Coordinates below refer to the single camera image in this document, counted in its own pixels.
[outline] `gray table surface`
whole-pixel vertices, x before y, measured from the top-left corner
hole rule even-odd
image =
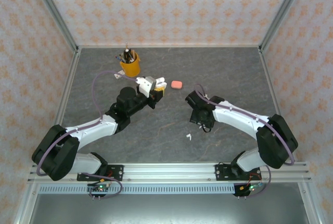
[[[231,194],[39,195],[30,224],[307,224],[297,183],[272,183],[246,201]]]
[[[92,96],[94,77],[103,70],[120,71],[117,48],[84,48],[81,51],[69,95],[64,127],[76,126],[98,118]],[[145,107],[131,118],[122,132],[101,138],[80,150],[97,152],[108,162],[188,162],[231,161],[244,150],[256,147],[245,133],[222,123],[215,123],[211,133],[204,133],[189,122],[191,108],[185,97],[201,83],[209,97],[220,96],[248,111],[271,116],[273,100],[256,48],[137,48],[140,55],[139,76],[165,77],[168,87],[156,109]],[[181,90],[171,81],[183,82]],[[125,86],[136,83],[112,74],[99,78],[96,98],[106,112]]]

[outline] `cable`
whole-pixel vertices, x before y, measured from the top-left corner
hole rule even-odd
[[[99,197],[100,200],[114,197],[114,196],[120,194],[121,191],[123,191],[123,184],[122,184],[120,181],[118,181],[117,179],[115,179],[115,178],[111,178],[111,177],[107,177],[107,176],[97,176],[97,175],[92,175],[92,174],[90,174],[90,173],[82,173],[82,174],[85,175],[85,176],[90,176],[90,177],[96,177],[96,178],[106,179],[106,180],[110,180],[110,181],[115,181],[116,183],[119,184],[120,189],[118,190],[117,193],[110,194],[110,195],[107,195],[107,196],[104,196],[104,197]],[[89,196],[90,196],[91,198],[93,198],[93,199],[94,199],[95,197],[94,197],[94,195],[92,194],[92,191],[93,191],[94,189],[96,189],[96,188],[98,188],[98,185],[92,187],[92,188],[89,190]]]
[[[194,89],[195,89],[195,92],[197,93],[197,95],[198,95],[202,100],[204,100],[205,102],[207,102],[207,103],[209,103],[209,104],[212,104],[212,105],[214,105],[214,106],[220,107],[220,108],[224,108],[224,109],[228,109],[228,110],[233,110],[233,111],[239,112],[239,113],[241,113],[241,114],[243,114],[243,115],[246,115],[246,116],[248,116],[248,117],[251,117],[252,119],[254,119],[254,120],[256,120],[256,121],[259,121],[260,123],[262,123],[262,124],[264,124],[265,126],[267,126],[267,127],[268,127],[268,128],[269,128],[269,129],[270,129],[270,130],[276,135],[276,137],[280,140],[280,142],[282,143],[283,147],[286,149],[286,151],[287,151],[287,153],[288,153],[288,156],[289,156],[291,162],[290,162],[290,163],[285,163],[285,165],[289,165],[289,166],[294,165],[294,163],[295,163],[295,158],[294,158],[294,156],[292,155],[292,153],[291,153],[291,151],[290,151],[290,149],[289,149],[287,143],[285,142],[285,140],[283,140],[283,138],[281,137],[281,135],[280,135],[280,134],[279,134],[279,133],[278,133],[278,132],[277,132],[277,131],[276,131],[276,130],[270,125],[270,124],[268,124],[268,123],[265,122],[264,120],[262,120],[262,119],[260,119],[260,118],[257,118],[257,117],[255,117],[255,116],[253,116],[253,115],[251,115],[251,114],[249,114],[249,113],[247,113],[246,111],[243,111],[243,110],[241,110],[241,109],[237,109],[237,108],[232,108],[232,109],[230,109],[230,108],[227,107],[227,106],[223,106],[223,105],[220,105],[220,104],[214,103],[214,102],[212,102],[212,101],[210,101],[210,100],[204,98],[204,97],[200,94],[200,92],[198,91],[198,89],[196,88],[196,86],[199,86],[199,87],[202,89],[202,93],[203,93],[203,95],[205,95],[206,93],[204,92],[204,89],[203,89],[202,85],[199,84],[199,83],[197,83],[197,84],[195,84]]]
[[[257,195],[259,195],[259,194],[262,194],[264,191],[266,191],[267,190],[267,188],[269,187],[269,185],[271,184],[271,180],[272,180],[272,172],[271,172],[271,170],[270,170],[270,168],[269,168],[269,166],[268,165],[266,165],[265,166],[266,168],[267,168],[267,170],[268,170],[268,174],[269,174],[269,176],[268,176],[268,182],[267,182],[267,184],[265,185],[265,187],[264,187],[264,189],[263,190],[261,190],[259,193],[256,193],[256,194],[251,194],[251,195],[249,195],[249,196],[244,196],[243,198],[252,198],[252,197],[255,197],[255,196],[257,196]],[[234,185],[248,185],[248,183],[246,184],[246,183],[234,183]]]
[[[266,165],[266,168],[267,168],[267,170],[268,170],[268,174],[269,174],[268,183],[266,184],[266,186],[264,187],[264,189],[261,190],[259,193],[257,193],[257,194],[251,194],[251,195],[249,195],[249,196],[246,196],[246,198],[253,198],[253,197],[255,197],[255,196],[258,196],[259,194],[262,194],[263,192],[265,192],[265,191],[267,190],[267,188],[268,188],[269,185],[271,184],[271,180],[272,180],[272,172],[271,172],[269,166]]]
[[[204,129],[204,125],[203,125],[203,124],[201,124],[201,126],[202,126],[202,130],[203,130],[205,133],[209,133],[210,131],[212,131],[211,128],[210,128],[208,131],[207,131],[206,129]]]
[[[260,179],[260,181],[262,182],[262,178],[261,178],[261,176],[260,176],[260,174],[258,174],[258,173],[250,173],[249,174],[249,176],[250,176],[250,179],[249,179],[249,181],[248,181],[248,184],[246,184],[246,186],[248,186],[249,184],[250,184],[250,182],[251,182],[251,180],[252,180],[252,177],[253,177],[253,175],[254,176],[258,176],[258,178]]]
[[[44,153],[44,155],[42,156],[40,162],[39,162],[38,165],[37,165],[37,171],[36,171],[36,173],[37,173],[38,176],[47,176],[46,173],[41,173],[41,167],[42,167],[42,164],[43,164],[45,158],[47,157],[47,155],[48,155],[48,154],[50,153],[50,151],[52,150],[52,148],[54,148],[54,147],[55,147],[55,146],[56,146],[56,145],[57,145],[62,139],[64,139],[65,137],[67,137],[68,135],[70,135],[70,134],[72,134],[72,133],[74,133],[74,132],[76,132],[76,131],[81,131],[81,130],[85,130],[85,129],[92,128],[92,127],[98,125],[98,124],[103,120],[103,114],[102,114],[102,112],[101,112],[101,110],[100,110],[98,104],[96,103],[96,99],[95,99],[95,82],[96,82],[97,78],[99,78],[102,74],[107,74],[107,73],[118,74],[118,75],[120,75],[121,77],[124,77],[124,78],[126,78],[126,79],[129,79],[129,80],[131,80],[131,81],[134,81],[134,82],[136,81],[136,79],[134,79],[134,78],[130,78],[130,77],[124,75],[124,74],[120,74],[120,73],[115,72],[115,71],[113,71],[113,70],[105,70],[105,71],[102,71],[101,73],[99,73],[99,74],[94,78],[94,80],[93,80],[93,85],[92,85],[92,97],[93,97],[94,105],[95,105],[95,107],[97,108],[97,110],[98,110],[98,112],[99,112],[99,120],[98,120],[97,122],[93,123],[93,124],[88,125],[88,126],[84,126],[84,127],[81,127],[81,128],[78,128],[78,129],[73,129],[73,130],[71,130],[71,131],[69,131],[69,132],[66,132],[65,134],[63,134],[62,136],[60,136],[60,137],[59,137],[54,143],[52,143],[51,146],[46,150],[46,152]]]

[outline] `white object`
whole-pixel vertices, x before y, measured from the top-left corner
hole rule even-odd
[[[220,105],[228,107],[228,109],[216,107],[213,110],[214,119],[218,122],[223,122],[228,125],[231,125],[246,134],[252,136],[255,140],[257,139],[256,133],[259,127],[265,126],[263,123],[258,120],[261,119],[265,122],[268,122],[268,116],[260,116],[249,111],[238,108],[228,101],[220,102]],[[242,113],[234,111],[234,109],[241,109],[242,111],[247,112],[248,114],[255,117],[246,116]],[[265,166],[266,163],[261,159],[258,148],[255,148],[250,151],[244,152],[238,159],[237,165],[245,172],[252,170],[253,168],[258,168]]]
[[[164,77],[156,79],[155,88],[164,88],[165,89],[166,87],[167,87],[167,83],[165,82]]]
[[[224,101],[224,102],[220,102],[220,105],[226,106],[229,109],[224,109],[224,108],[220,108],[220,107],[216,107],[215,110],[213,110],[213,115],[214,115],[214,119],[218,122],[223,122],[226,124],[229,124],[243,132],[245,132],[246,134],[252,136],[254,139],[257,139],[256,137],[256,133],[257,133],[257,129],[259,127],[263,127],[264,124],[261,122],[258,122],[254,119],[252,119],[249,116],[243,115],[239,112],[235,112],[233,109],[241,109],[238,108],[232,104],[230,104],[228,101]],[[261,119],[265,122],[268,122],[268,116],[260,116],[254,113],[251,113],[249,111],[243,110],[251,115],[253,115],[254,117]]]
[[[154,81],[151,81],[146,78],[138,77],[136,78],[136,83],[139,84],[139,91],[143,93],[147,98],[149,98],[149,92],[155,88],[155,79]]]
[[[136,83],[139,84],[139,91],[149,98],[150,91],[157,88],[166,88],[167,83],[164,81],[164,77],[154,79],[152,77],[138,77]]]
[[[100,165],[100,160],[92,154],[76,154],[69,173],[96,173]]]
[[[119,74],[125,74],[125,72],[124,72],[123,70],[120,70],[118,73],[119,73]],[[116,77],[116,79],[121,78],[121,76],[118,75],[118,74],[114,74],[114,76]]]
[[[253,168],[266,166],[261,159],[258,148],[244,152],[238,159],[237,165],[245,172],[251,171]]]
[[[75,126],[75,127],[68,127],[66,129],[67,129],[67,132],[69,132],[73,129],[78,129],[78,128],[81,128],[84,126],[91,125],[99,120],[100,119],[96,119],[96,120],[84,123],[82,125]],[[98,124],[92,128],[74,132],[71,134],[71,136],[79,139],[79,142],[80,142],[79,148],[78,148],[78,150],[79,150],[82,147],[84,147],[85,145],[89,144],[90,142],[96,141],[99,138],[102,138],[102,137],[108,136],[108,135],[113,135],[116,132],[117,126],[118,126],[118,124],[115,122],[115,120],[111,116],[103,115],[103,119],[100,122],[100,124]]]

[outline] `wall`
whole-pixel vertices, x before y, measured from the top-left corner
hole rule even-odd
[[[298,158],[310,162],[333,220],[333,0],[295,0],[265,59]]]
[[[261,43],[283,0],[55,0],[78,45]]]
[[[42,0],[0,0],[0,17],[0,222],[12,223],[72,52]]]

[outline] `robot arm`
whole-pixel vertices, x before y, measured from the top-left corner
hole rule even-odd
[[[33,153],[32,160],[38,164],[60,136],[71,132],[46,155],[42,163],[45,173],[54,181],[62,179],[68,173],[104,175],[103,164],[106,161],[103,158],[95,153],[77,154],[77,151],[104,136],[121,132],[130,124],[130,117],[146,105],[155,108],[156,103],[162,99],[167,85],[164,78],[156,80],[152,77],[137,78],[136,82],[139,84],[137,91],[131,87],[123,88],[117,96],[117,101],[111,105],[102,119],[74,127],[63,128],[60,125],[51,127]]]
[[[264,123],[273,126],[291,152],[298,147],[295,137],[280,115],[257,115],[240,109],[223,98],[213,96],[210,101],[222,106],[218,107],[204,101],[196,91],[190,93],[185,100],[193,109],[190,122],[201,125],[205,132],[210,132],[217,121],[229,124],[257,140],[258,148],[242,152],[231,163],[231,169],[236,176],[265,165],[278,169],[288,159],[286,149]]]

